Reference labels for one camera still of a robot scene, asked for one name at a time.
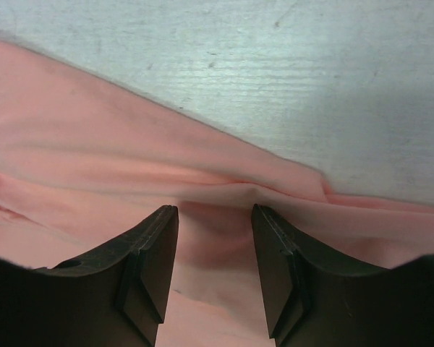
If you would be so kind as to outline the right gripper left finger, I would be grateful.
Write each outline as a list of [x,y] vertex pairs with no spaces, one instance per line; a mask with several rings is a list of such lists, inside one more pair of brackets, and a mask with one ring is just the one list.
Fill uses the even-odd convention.
[[0,258],[0,346],[154,346],[177,237],[178,210],[164,205],[53,268]]

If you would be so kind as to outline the pink t shirt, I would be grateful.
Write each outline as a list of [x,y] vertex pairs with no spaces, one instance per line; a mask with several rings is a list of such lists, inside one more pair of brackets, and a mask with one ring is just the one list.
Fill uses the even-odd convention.
[[179,208],[160,346],[268,346],[255,204],[360,260],[434,254],[434,207],[336,193],[285,160],[0,41],[0,257],[52,266]]

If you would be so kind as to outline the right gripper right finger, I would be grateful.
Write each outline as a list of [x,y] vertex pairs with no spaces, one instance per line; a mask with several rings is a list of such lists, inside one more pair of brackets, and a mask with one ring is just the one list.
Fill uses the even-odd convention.
[[255,205],[268,335],[277,346],[434,346],[434,255],[385,269]]

